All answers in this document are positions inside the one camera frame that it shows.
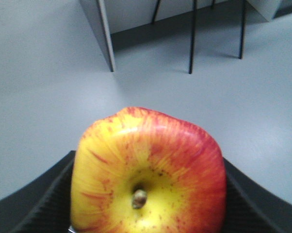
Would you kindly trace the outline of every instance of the black metal leg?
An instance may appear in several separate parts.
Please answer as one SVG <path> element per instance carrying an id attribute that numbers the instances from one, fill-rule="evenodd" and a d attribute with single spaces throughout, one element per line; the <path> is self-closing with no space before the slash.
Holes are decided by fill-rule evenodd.
<path id="1" fill-rule="evenodd" d="M 213 0 L 213 1 L 212 1 L 211 9 L 214 9 L 215 1 L 216 1 L 216 0 Z"/>
<path id="2" fill-rule="evenodd" d="M 242 20 L 241 20 L 239 59 L 243 58 L 244 38 L 245 38 L 245 21 L 246 21 L 246 0 L 242 0 Z"/>
<path id="3" fill-rule="evenodd" d="M 192 17 L 192 24 L 191 24 L 191 44 L 190 44 L 190 64 L 189 64 L 190 74 L 193 73 L 193 66 L 194 66 L 196 5 L 197 5 L 197 0 L 193 0 L 193 17 Z"/>
<path id="4" fill-rule="evenodd" d="M 158 13 L 158 9 L 159 9 L 159 6 L 160 6 L 160 2 L 161 2 L 161 0 L 157 0 L 156 9 L 155 9 L 155 12 L 154 12 L 154 14 L 152 16 L 151 24 L 154 24 L 155 21 L 156 21 L 156 16 L 157 16 L 157 13 Z"/>

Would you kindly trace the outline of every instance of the red and yellow apple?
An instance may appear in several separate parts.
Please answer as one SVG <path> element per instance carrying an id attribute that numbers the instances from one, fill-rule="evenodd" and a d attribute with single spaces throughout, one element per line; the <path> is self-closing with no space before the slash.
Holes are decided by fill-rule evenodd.
<path id="1" fill-rule="evenodd" d="M 225 211 L 223 157 L 202 128 L 128 107 L 83 134 L 71 186 L 77 233 L 218 233 Z"/>

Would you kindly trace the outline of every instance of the floor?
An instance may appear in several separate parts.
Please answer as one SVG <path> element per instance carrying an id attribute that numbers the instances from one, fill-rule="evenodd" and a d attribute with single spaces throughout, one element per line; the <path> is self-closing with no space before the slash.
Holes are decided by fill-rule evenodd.
<path id="1" fill-rule="evenodd" d="M 292 13 L 247 14 L 238 0 L 112 35 L 109 72 L 75 0 L 0 1 L 0 199 L 75 150 L 95 120 L 143 106 L 200 125 L 223 156 L 292 204 Z"/>

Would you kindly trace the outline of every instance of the yellow skin patch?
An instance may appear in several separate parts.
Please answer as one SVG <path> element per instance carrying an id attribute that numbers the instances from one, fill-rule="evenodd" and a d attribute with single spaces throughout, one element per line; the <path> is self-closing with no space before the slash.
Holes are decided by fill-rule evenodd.
<path id="1" fill-rule="evenodd" d="M 210 174 L 211 181 L 204 179 Z M 155 111 L 126 108 L 95 122 L 80 140 L 71 222 L 79 233 L 216 232 L 223 220 L 225 186 L 220 150 L 201 128 Z M 137 189 L 147 192 L 140 209 L 132 207 Z M 219 217 L 201 223 L 213 215 Z"/>

